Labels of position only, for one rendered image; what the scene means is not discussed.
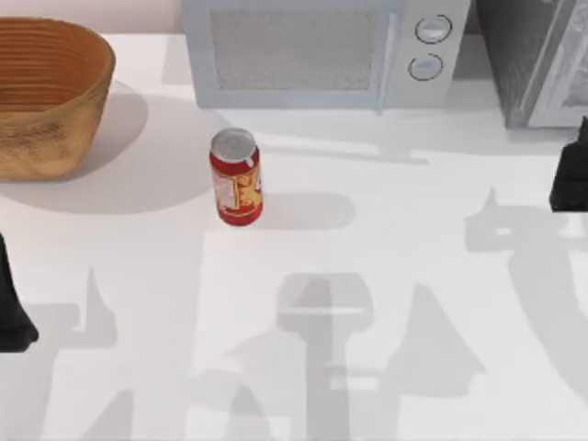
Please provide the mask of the red and white can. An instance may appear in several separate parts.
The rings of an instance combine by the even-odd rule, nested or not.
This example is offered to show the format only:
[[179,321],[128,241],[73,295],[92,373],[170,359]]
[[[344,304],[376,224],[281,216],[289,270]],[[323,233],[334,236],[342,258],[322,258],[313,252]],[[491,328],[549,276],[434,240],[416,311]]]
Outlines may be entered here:
[[220,130],[209,149],[216,207],[232,226],[247,226],[260,217],[264,201],[260,150],[247,130]]

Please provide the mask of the pale microwave oven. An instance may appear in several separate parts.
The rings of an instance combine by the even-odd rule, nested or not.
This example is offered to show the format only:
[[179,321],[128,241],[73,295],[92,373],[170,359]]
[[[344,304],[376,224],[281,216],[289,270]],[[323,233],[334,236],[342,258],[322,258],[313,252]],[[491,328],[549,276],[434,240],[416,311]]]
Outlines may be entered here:
[[[376,110],[390,13],[396,14],[385,110],[444,104],[471,0],[182,0],[187,55],[203,108]],[[415,27],[447,16],[449,37],[424,44]],[[418,82],[410,61],[444,62]]]

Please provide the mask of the microwave knob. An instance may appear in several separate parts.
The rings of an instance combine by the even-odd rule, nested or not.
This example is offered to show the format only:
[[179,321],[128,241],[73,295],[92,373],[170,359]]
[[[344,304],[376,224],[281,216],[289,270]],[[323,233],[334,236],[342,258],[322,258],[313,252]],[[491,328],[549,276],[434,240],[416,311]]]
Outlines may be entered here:
[[416,38],[424,44],[438,44],[452,32],[453,24],[445,15],[422,18],[415,27]]
[[443,60],[433,53],[413,58],[408,65],[408,73],[418,82],[436,79],[444,70]]

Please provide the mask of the brown woven basket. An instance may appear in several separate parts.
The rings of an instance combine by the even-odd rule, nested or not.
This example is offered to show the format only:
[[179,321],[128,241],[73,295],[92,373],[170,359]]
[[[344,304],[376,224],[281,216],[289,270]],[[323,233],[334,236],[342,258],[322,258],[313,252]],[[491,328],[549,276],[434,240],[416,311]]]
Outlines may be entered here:
[[0,17],[0,180],[42,181],[83,162],[116,66],[96,32],[46,17]]

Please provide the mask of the grey cabinet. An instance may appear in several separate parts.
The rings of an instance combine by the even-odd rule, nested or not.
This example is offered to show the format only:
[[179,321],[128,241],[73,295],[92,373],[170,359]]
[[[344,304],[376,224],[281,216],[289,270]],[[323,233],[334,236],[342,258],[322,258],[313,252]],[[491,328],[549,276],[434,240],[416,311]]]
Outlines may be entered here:
[[509,129],[577,128],[588,118],[588,0],[477,0]]

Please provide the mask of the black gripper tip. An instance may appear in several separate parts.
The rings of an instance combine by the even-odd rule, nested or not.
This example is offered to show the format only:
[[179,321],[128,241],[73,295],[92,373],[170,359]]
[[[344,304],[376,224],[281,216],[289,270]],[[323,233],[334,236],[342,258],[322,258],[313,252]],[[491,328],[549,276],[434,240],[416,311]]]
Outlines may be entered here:
[[24,353],[39,336],[17,295],[6,242],[0,233],[0,353]]
[[588,117],[577,138],[564,146],[549,195],[553,212],[588,213]]

